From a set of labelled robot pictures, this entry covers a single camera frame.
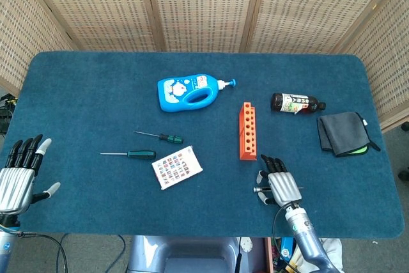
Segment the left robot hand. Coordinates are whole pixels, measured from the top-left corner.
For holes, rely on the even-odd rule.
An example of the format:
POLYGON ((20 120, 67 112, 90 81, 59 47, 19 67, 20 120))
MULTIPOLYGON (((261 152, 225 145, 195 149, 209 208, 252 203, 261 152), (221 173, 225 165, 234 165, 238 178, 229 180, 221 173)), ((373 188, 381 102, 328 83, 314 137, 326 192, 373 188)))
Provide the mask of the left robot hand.
POLYGON ((42 139, 42 135, 18 140, 10 149, 5 165, 1 169, 1 214, 20 215, 30 205, 53 196, 60 188, 54 183, 41 193, 34 194, 33 187, 38 176, 43 157, 52 139, 42 139))

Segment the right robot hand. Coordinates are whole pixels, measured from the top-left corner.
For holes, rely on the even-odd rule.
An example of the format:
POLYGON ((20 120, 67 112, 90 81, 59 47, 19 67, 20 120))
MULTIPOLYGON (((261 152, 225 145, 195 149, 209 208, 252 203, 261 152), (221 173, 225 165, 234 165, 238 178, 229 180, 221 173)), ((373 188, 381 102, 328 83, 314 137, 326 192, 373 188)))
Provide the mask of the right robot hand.
POLYGON ((263 154, 261 159, 266 164, 267 171, 259 171, 256 183, 260 184, 265 179, 268 181, 268 187, 253 188, 259 199, 266 205, 276 204, 280 207, 299 203, 302 195, 293 175, 287 170, 283 161, 263 154))

